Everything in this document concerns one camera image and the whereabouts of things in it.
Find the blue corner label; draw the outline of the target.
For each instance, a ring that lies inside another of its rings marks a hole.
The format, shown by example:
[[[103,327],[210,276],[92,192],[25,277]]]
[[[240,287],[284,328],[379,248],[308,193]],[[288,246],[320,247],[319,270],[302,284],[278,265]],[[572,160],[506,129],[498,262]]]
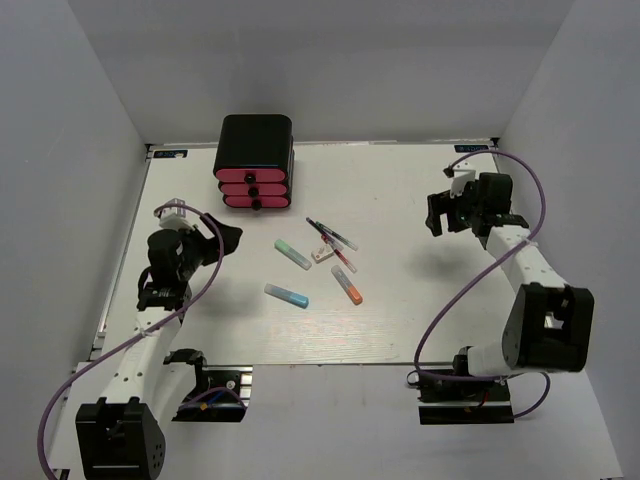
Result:
[[[455,144],[454,150],[456,153],[467,154],[477,151],[488,150],[489,146],[485,144]]]
[[[188,151],[186,149],[179,150],[155,150],[153,152],[153,158],[160,159],[175,159],[175,158],[186,158],[188,155]]]

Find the left blue corner label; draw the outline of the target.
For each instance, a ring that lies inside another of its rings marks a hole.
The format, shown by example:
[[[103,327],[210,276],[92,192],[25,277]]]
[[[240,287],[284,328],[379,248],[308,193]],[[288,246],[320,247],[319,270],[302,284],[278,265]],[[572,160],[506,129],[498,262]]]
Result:
[[[186,149],[179,150],[155,150],[153,152],[153,158],[160,159],[175,159],[175,158],[186,158],[188,155],[188,151]]]

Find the right blue corner label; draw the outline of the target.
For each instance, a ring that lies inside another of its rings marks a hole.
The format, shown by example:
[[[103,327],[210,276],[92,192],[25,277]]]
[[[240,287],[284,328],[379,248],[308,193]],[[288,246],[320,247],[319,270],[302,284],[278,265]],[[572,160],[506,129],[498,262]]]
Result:
[[[467,154],[477,151],[488,150],[489,146],[485,144],[455,144],[454,150],[456,153]]]

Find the pink drawer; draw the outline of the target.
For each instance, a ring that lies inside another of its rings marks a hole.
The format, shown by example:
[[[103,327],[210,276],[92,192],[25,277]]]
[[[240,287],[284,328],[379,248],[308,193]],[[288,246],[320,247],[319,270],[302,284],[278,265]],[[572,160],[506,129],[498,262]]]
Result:
[[[224,195],[223,202],[230,208],[252,209],[257,211],[261,209],[288,208],[291,200],[287,195],[258,197]]]
[[[288,186],[284,183],[220,183],[219,190],[228,196],[282,196],[288,193]]]
[[[214,176],[223,183],[279,183],[287,178],[287,173],[272,168],[223,168]]]

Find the green pen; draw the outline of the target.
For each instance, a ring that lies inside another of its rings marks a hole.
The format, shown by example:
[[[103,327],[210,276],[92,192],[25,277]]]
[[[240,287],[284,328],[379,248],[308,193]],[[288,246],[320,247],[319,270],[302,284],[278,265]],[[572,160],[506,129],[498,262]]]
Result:
[[[316,222],[321,228],[323,228],[327,233],[329,233],[335,240],[339,241],[340,243],[342,243],[343,245],[347,246],[348,248],[350,248],[353,251],[357,251],[358,250],[358,246],[356,244],[354,244],[353,242],[351,242],[350,240],[346,239],[345,237],[343,237],[342,235],[338,234],[337,232],[335,232],[334,230],[330,229],[329,227]]]

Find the pink top drawer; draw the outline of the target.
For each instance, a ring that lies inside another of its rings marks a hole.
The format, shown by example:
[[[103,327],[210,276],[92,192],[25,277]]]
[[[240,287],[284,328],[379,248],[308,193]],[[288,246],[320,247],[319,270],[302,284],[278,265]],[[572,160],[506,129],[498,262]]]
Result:
[[[287,178],[287,173],[272,168],[223,168],[214,176],[223,183],[279,183]]]

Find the blue highlighter marker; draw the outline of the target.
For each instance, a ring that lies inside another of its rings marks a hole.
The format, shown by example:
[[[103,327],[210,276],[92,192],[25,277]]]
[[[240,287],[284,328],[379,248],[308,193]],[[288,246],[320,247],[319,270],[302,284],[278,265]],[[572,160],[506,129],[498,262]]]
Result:
[[[308,297],[270,283],[265,285],[264,293],[299,308],[306,309],[309,305]]]

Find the orange highlighter marker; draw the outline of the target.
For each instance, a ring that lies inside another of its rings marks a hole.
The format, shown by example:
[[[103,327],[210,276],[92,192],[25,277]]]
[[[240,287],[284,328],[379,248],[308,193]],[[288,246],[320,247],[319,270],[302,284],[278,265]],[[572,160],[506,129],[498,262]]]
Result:
[[[348,276],[344,273],[342,268],[338,265],[335,265],[331,268],[331,273],[339,283],[341,288],[344,290],[346,295],[352,301],[354,305],[360,305],[363,302],[362,295],[357,290],[357,288],[353,285]]]

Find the green highlighter marker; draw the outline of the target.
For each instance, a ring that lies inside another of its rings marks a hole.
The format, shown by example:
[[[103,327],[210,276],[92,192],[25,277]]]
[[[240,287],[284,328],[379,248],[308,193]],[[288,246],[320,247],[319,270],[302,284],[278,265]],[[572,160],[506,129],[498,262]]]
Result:
[[[304,270],[311,268],[311,262],[282,239],[274,242],[274,248]]]

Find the red pen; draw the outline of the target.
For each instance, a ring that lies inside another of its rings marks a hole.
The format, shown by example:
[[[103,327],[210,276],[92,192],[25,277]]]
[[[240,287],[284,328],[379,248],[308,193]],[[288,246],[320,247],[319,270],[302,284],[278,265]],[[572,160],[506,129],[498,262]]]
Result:
[[[338,248],[337,244],[326,234],[321,235],[322,240],[328,245],[328,247],[333,251],[333,253],[340,259],[340,261],[352,272],[356,273],[356,267],[347,259],[347,257],[341,253],[341,250]]]

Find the white eraser block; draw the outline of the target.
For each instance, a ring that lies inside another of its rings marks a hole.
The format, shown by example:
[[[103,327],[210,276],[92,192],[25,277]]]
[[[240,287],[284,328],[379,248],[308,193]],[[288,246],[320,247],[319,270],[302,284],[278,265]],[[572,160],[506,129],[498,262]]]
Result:
[[[311,251],[311,257],[316,264],[319,264],[334,255],[333,249],[329,245],[324,245]]]

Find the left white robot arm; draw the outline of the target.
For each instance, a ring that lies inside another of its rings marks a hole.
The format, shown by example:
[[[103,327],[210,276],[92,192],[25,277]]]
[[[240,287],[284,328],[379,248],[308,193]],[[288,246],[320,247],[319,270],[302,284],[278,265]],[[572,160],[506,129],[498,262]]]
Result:
[[[159,230],[147,239],[148,266],[138,280],[133,341],[99,399],[81,405],[75,418],[88,479],[158,478],[166,453],[164,428],[187,397],[199,399],[210,390],[203,354],[170,346],[192,298],[191,277],[232,254],[242,230],[210,214],[200,219],[210,237],[179,209],[166,209],[159,215]]]

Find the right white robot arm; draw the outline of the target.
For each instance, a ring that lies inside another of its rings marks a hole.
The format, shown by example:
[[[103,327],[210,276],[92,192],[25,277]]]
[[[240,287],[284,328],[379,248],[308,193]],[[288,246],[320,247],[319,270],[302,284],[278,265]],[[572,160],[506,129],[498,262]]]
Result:
[[[510,176],[472,170],[449,175],[450,189],[427,198],[427,227],[435,236],[471,230],[515,293],[500,338],[464,347],[454,357],[453,390],[472,399],[490,378],[581,371],[590,341],[592,293],[557,274],[531,239],[528,222],[512,213]]]

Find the pink bottom drawer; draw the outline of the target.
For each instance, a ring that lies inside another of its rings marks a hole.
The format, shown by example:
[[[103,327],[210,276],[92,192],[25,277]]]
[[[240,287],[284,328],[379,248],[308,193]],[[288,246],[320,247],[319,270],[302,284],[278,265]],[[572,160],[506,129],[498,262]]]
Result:
[[[291,200],[287,195],[258,197],[224,195],[223,202],[230,208],[252,209],[257,211],[261,209],[288,208]]]

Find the purple pen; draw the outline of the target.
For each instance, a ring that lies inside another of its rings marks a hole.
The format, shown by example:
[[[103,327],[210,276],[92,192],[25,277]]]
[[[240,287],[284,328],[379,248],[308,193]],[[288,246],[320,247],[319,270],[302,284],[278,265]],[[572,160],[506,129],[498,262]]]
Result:
[[[306,217],[305,220],[320,233],[321,237],[328,242],[328,244],[333,248],[341,251],[343,249],[342,245],[339,244],[329,233],[327,233],[323,228],[321,228],[315,221],[311,218]]]

